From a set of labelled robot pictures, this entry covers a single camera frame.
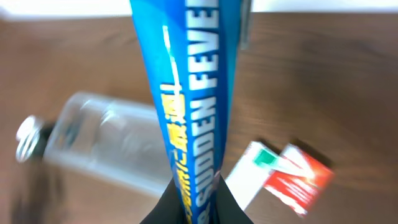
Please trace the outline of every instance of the blue wrapper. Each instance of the blue wrapper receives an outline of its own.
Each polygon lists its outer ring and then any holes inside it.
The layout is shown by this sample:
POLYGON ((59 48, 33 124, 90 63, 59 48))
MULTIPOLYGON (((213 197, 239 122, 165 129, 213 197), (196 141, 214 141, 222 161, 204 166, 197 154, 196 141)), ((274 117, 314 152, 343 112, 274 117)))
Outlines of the blue wrapper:
POLYGON ((131 0, 167 156, 188 223, 215 208, 232 103, 240 0, 131 0))

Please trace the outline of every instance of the bottle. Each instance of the bottle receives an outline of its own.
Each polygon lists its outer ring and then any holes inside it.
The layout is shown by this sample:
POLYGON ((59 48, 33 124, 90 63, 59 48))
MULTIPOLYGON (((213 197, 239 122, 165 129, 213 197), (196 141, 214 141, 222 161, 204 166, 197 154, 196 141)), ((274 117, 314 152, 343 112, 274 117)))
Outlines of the bottle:
POLYGON ((172 178, 155 108, 76 93, 55 125, 29 116, 16 159, 34 157, 160 197, 172 178))

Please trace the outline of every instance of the brown tabletop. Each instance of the brown tabletop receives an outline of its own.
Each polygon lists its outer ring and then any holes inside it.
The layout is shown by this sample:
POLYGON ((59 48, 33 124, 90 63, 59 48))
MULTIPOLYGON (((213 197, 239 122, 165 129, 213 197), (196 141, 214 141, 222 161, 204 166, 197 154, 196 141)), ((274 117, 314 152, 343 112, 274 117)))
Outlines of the brown tabletop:
MULTIPOLYGON (((304 220, 262 190, 254 223, 398 223, 398 16, 256 14, 238 58, 223 175, 253 139, 299 138, 336 177, 304 220)), ((156 198, 47 164, 17 164, 30 114, 79 90, 152 104, 130 18, 0 23, 0 223, 138 223, 156 198)))

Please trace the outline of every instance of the black object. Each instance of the black object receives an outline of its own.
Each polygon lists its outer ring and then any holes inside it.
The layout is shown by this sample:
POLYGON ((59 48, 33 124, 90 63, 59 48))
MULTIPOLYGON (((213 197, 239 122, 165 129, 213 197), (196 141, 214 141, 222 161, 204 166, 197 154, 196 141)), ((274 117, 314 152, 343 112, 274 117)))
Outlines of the black object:
MULTIPOLYGON (((184 210, 178 198, 174 181, 171 180, 155 208, 141 221, 141 224, 187 224, 184 210)), ((220 177, 216 195, 216 211, 210 224, 252 224, 241 210, 229 191, 224 179, 220 177)))

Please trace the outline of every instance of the wooden surface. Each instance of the wooden surface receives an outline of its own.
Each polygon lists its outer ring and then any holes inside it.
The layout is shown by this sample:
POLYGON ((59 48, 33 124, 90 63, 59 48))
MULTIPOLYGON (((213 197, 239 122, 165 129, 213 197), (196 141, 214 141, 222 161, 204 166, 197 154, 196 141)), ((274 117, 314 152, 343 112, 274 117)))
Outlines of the wooden surface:
MULTIPOLYGON (((254 16, 223 175, 257 138, 280 149, 299 138, 336 172, 306 219, 263 190, 246 210, 254 223, 398 223, 397 20, 254 16)), ((16 164, 21 121, 55 119, 79 90, 152 103, 130 18, 0 24, 0 223, 138 223, 156 203, 56 167, 16 164)))

